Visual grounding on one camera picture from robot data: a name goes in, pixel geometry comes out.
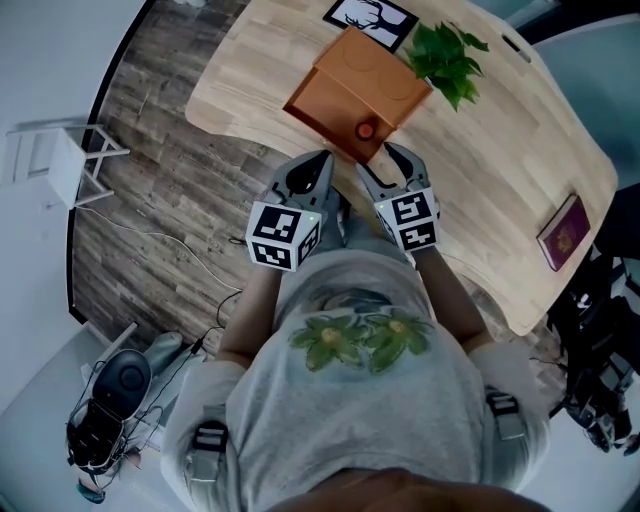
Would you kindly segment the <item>white stool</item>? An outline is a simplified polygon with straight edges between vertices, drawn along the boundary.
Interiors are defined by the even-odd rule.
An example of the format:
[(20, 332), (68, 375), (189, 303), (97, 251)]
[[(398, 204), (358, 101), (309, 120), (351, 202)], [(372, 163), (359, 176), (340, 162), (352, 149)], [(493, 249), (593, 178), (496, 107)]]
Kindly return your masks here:
[(0, 188), (44, 177), (70, 210), (114, 194), (100, 179), (105, 160), (126, 156), (98, 124), (33, 125), (6, 134), (0, 158)]

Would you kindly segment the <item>black framed deer picture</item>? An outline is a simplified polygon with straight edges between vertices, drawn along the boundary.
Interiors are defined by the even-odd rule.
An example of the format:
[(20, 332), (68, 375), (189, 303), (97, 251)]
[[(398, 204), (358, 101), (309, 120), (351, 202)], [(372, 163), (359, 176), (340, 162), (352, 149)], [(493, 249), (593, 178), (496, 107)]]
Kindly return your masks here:
[(354, 27), (394, 53), (419, 18), (390, 0), (336, 0), (322, 19), (336, 27)]

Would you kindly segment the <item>person's right forearm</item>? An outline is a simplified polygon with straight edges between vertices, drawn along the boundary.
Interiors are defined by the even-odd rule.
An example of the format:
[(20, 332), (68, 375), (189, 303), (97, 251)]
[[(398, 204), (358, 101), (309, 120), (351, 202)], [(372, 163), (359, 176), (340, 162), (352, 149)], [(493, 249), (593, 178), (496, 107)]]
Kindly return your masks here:
[(435, 247), (413, 253), (437, 321), (469, 354), (493, 342), (471, 296)]

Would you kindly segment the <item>orange wooden drawer box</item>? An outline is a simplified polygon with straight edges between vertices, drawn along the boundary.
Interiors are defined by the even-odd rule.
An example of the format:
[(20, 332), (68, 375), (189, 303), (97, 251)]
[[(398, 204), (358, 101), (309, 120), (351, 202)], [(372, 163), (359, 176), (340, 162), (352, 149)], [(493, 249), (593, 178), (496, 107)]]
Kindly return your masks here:
[[(318, 56), (284, 110), (350, 159), (367, 163), (431, 92), (398, 57), (349, 27)], [(369, 142), (354, 133), (365, 120), (376, 123)]]

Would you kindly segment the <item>grey trousers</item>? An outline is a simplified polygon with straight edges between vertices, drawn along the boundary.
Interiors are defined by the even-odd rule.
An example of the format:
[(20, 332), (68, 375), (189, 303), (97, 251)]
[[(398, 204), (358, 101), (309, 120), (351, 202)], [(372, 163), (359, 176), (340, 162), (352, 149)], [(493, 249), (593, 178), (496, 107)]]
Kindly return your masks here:
[(375, 232), (358, 212), (351, 212), (351, 203), (335, 189), (329, 192), (324, 206), (321, 241), (314, 249), (314, 255), (348, 249), (380, 254), (400, 263), (408, 262), (393, 242)]

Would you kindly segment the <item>black headset device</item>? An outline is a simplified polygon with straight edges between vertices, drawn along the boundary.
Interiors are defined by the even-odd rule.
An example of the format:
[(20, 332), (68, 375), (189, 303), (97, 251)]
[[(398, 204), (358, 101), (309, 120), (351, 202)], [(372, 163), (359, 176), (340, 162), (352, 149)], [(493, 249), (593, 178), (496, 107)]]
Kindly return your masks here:
[(90, 475), (102, 475), (116, 462), (125, 428), (149, 390), (152, 373), (145, 356), (122, 350), (98, 364), (66, 425), (68, 462)]

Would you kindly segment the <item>black office chair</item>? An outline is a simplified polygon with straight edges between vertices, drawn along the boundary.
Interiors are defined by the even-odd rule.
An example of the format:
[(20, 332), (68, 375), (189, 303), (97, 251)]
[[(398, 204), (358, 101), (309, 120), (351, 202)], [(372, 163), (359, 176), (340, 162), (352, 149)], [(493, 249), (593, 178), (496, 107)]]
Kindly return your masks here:
[(640, 183), (615, 193), (594, 245), (604, 255), (640, 261)]

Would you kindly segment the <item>black framed window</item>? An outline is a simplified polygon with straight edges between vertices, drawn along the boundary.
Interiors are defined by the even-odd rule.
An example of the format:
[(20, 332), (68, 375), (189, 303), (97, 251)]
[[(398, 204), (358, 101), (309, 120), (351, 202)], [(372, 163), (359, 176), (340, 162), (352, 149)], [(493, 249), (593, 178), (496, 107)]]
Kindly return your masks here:
[(468, 0), (504, 20), (531, 45), (620, 16), (640, 14), (640, 0)]

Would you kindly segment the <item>person's left forearm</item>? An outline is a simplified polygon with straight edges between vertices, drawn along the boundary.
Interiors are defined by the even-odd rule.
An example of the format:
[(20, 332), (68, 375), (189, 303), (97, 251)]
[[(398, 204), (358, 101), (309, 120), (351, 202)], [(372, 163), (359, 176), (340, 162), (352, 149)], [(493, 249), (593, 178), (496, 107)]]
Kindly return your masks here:
[(226, 324), (216, 361), (231, 361), (248, 369), (273, 333), (283, 272), (256, 266)]

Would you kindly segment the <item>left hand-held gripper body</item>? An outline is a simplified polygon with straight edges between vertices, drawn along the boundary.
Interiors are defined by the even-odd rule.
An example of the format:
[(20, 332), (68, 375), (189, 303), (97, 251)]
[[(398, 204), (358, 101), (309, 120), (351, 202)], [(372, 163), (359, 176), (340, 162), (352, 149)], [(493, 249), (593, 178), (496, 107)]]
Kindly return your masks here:
[(331, 186), (293, 194), (282, 185), (275, 182), (253, 203), (245, 241), (254, 263), (295, 272), (321, 240), (324, 203)]

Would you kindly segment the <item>black equipment pile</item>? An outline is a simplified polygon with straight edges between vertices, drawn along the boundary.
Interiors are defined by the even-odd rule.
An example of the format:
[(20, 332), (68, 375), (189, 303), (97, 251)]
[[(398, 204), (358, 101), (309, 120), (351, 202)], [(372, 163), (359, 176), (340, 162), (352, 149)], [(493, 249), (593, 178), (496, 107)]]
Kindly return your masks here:
[(596, 448), (640, 450), (626, 393), (640, 377), (640, 313), (613, 293), (626, 275), (611, 256), (588, 256), (548, 311), (547, 326), (557, 333), (567, 357), (566, 391), (561, 401)]

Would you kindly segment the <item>grey flower print shirt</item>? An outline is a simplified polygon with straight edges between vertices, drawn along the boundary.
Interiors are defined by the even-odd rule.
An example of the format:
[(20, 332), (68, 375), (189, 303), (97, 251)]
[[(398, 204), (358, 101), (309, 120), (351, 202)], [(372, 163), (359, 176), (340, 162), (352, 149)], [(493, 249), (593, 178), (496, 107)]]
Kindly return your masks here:
[[(273, 333), (248, 369), (189, 370), (161, 472), (192, 512), (549, 512), (521, 494), (549, 446), (527, 350), (467, 354), (437, 321), (414, 258), (334, 250), (283, 272)], [(526, 433), (502, 441), (489, 388)], [(196, 428), (229, 431), (215, 481), (191, 478)]]

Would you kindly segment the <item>green potted plant white pot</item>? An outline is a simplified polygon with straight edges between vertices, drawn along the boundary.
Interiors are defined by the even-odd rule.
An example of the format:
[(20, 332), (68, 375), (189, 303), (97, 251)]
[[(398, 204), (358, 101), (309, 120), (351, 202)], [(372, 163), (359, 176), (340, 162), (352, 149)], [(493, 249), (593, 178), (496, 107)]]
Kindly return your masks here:
[(467, 55), (469, 48), (489, 52), (489, 45), (453, 23), (428, 27), (419, 22), (406, 50), (408, 65), (416, 77), (439, 90), (458, 111), (462, 101), (477, 102), (473, 77), (483, 77), (480, 64)]

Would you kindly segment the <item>dark red book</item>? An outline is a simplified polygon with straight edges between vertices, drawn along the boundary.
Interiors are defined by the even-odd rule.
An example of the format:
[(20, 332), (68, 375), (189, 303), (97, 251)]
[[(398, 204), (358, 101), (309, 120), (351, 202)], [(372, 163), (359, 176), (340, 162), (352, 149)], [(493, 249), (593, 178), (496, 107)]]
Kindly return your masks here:
[(570, 195), (536, 237), (549, 265), (558, 272), (590, 231), (590, 222), (578, 195)]

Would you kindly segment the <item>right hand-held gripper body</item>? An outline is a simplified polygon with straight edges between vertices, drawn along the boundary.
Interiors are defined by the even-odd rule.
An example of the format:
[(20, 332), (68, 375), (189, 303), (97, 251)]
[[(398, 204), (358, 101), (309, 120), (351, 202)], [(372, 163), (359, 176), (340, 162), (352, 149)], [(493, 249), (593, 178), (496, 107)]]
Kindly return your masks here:
[(404, 253), (433, 247), (439, 241), (440, 205), (431, 184), (418, 191), (399, 188), (399, 195), (374, 202), (383, 229)]

